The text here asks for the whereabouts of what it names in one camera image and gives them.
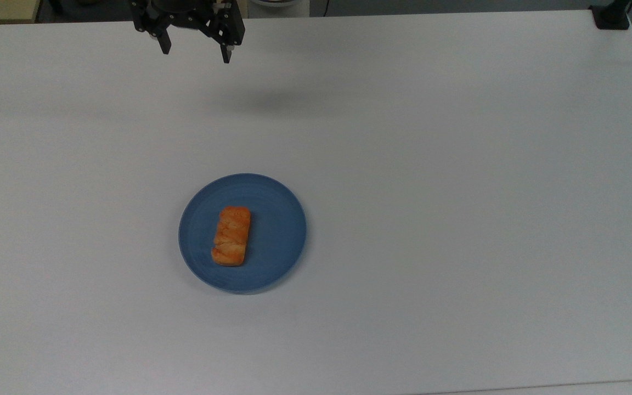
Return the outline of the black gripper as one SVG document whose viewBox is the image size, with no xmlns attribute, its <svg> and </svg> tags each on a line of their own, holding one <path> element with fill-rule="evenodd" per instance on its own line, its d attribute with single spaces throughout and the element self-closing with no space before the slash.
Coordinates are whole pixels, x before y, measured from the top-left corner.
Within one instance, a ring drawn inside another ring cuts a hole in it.
<svg viewBox="0 0 632 395">
<path fill-rule="evenodd" d="M 135 29 L 157 40 L 163 54 L 171 50 L 167 30 L 174 26 L 200 31 L 215 40 L 225 64 L 230 63 L 245 33 L 237 1 L 131 1 L 131 17 Z"/>
</svg>

